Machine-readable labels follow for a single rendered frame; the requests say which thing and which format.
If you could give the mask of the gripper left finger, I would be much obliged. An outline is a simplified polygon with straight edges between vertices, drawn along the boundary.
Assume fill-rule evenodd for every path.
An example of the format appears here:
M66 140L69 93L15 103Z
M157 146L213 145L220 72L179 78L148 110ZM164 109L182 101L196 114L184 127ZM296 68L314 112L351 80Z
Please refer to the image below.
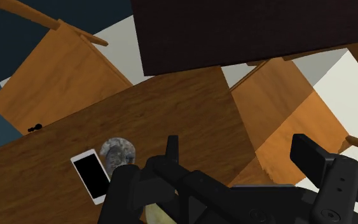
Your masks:
M118 167L97 224L144 224L143 209L154 203L177 224L198 224L198 201L179 184L189 172L178 161L179 138L169 136L165 154L149 158L143 169Z

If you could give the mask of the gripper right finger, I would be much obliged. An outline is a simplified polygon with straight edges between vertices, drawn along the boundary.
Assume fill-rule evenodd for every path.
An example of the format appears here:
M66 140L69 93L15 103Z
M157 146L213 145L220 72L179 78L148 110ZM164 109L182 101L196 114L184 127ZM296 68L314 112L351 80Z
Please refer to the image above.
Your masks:
M294 134L291 161L319 189L309 224L358 224L358 161L329 153L305 134Z

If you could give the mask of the white phone with black screen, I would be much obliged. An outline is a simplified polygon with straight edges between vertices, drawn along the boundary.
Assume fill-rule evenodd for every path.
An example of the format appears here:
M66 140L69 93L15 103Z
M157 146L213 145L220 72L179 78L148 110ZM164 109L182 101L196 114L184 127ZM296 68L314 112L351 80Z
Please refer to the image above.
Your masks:
M76 172L95 205L104 202L109 186L109 176L94 149L71 158Z

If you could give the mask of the grey mottled cup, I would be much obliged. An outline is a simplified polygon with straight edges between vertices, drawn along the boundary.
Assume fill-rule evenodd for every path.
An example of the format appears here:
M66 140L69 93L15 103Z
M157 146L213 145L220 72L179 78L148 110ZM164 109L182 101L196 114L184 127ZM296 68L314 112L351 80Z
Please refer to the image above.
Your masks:
M100 155L105 158L105 170L109 177L115 168L135 162L134 145L121 137L108 139L100 149Z

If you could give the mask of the wooden chair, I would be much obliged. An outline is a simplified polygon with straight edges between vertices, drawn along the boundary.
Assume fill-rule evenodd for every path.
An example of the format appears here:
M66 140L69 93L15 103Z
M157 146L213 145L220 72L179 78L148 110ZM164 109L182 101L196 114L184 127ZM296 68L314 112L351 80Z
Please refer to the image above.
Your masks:
M0 90L0 115L21 134L132 86L97 49L107 41L18 0L0 0L0 10L49 29Z
M304 133L324 149L341 153L358 147L306 80L291 56L254 62L230 92L256 156L230 183L296 184L305 175L289 158L292 136Z

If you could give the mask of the brown wooden table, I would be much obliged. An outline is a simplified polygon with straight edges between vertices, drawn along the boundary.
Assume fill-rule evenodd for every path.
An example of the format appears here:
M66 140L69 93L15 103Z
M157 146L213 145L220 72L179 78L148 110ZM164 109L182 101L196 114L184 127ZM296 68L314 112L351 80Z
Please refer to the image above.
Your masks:
M228 184L254 158L219 67L150 78L0 147L0 224L97 224L71 158L112 137L143 166L179 138L179 163Z

